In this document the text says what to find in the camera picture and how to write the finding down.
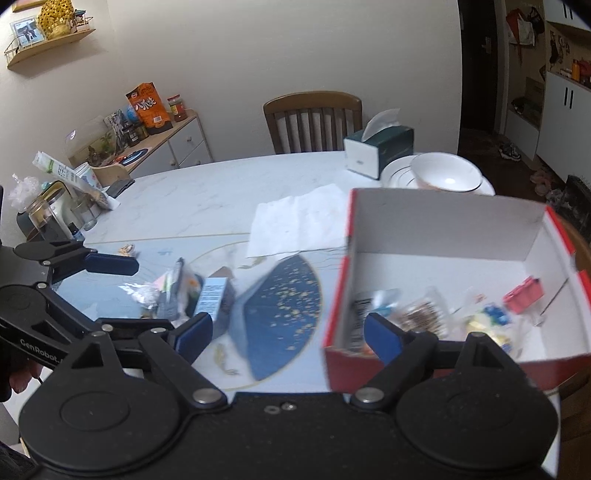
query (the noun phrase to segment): open box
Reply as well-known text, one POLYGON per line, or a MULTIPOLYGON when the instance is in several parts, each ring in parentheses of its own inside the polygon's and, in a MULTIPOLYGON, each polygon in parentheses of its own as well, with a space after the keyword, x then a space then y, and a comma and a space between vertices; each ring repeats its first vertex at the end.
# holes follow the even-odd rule
POLYGON ((356 294, 400 288, 407 304, 435 286, 456 310, 470 288, 500 300, 529 276, 541 280, 544 296, 532 310, 543 314, 517 361, 550 390, 591 364, 591 283, 576 270, 556 214, 508 197, 353 190, 348 251, 324 339, 331 389, 352 393, 383 368, 377 357, 348 349, 356 294))

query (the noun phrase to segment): wooden wall shelf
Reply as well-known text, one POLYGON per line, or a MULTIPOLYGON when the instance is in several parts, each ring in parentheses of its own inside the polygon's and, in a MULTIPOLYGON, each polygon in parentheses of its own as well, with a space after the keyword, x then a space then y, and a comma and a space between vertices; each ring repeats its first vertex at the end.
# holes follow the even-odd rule
POLYGON ((35 55, 39 55, 47 50, 52 50, 57 47, 61 47, 62 45, 66 45, 68 43, 74 43, 77 41, 82 40, 84 37, 87 37, 92 32, 95 31, 95 28, 91 28, 89 30, 83 30, 81 32, 71 33, 70 35, 64 35, 63 37, 54 38, 52 40, 47 40, 44 42, 39 42, 31 47, 21 48, 16 55, 8 62, 8 68, 11 69, 17 63, 22 62, 23 60, 30 59, 35 55))

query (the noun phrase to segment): photo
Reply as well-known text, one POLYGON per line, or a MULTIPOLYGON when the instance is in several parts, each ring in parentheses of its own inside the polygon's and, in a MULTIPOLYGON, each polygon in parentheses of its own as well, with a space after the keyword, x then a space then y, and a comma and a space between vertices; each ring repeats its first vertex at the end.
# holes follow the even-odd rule
POLYGON ((11 23, 12 31, 18 37, 21 47, 28 47, 45 40, 35 17, 23 18, 11 23))
POLYGON ((47 0, 17 0, 12 4, 12 11, 20 12, 21 10, 26 10, 28 8, 40 7, 46 1, 47 0))

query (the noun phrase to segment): person's hand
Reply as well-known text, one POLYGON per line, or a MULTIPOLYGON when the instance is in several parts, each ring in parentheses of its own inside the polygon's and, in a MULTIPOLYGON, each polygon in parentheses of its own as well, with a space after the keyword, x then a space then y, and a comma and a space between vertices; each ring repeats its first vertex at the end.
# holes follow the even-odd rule
POLYGON ((10 374, 9 383, 14 393, 22 393, 32 378, 39 378, 43 367, 33 360, 27 359, 24 367, 10 374))

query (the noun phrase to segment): paper box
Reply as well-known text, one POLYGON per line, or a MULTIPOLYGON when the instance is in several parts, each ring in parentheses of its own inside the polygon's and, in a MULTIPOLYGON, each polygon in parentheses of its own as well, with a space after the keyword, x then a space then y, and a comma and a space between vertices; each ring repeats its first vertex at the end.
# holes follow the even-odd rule
POLYGON ((230 283, 231 272, 222 267, 205 279, 195 313, 206 312, 213 320, 213 340, 223 335, 230 325, 230 312, 236 293, 230 283))
POLYGON ((363 131, 345 138, 347 169, 372 179, 379 179, 386 166, 414 153, 414 130, 410 127, 388 127, 365 142, 363 131))
POLYGON ((382 367, 351 353, 351 305, 361 291, 400 288, 402 304, 435 286, 451 310, 468 289, 490 299, 529 276, 544 295, 540 324, 517 359, 543 390, 591 364, 591 282, 574 265, 574 247, 544 204, 508 197, 426 190, 357 189, 351 194, 348 247, 324 339, 331 389, 354 392, 382 367))

